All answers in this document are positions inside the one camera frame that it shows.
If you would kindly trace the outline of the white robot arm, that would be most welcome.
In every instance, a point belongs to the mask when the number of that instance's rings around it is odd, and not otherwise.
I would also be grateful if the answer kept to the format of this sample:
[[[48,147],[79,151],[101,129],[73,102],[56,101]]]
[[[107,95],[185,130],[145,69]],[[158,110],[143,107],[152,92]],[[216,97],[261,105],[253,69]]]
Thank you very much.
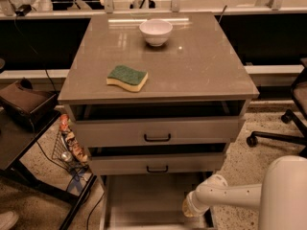
[[[182,212],[199,217],[216,205],[257,210],[258,230],[307,230],[307,159],[275,159],[260,184],[230,186],[213,174],[186,196]]]

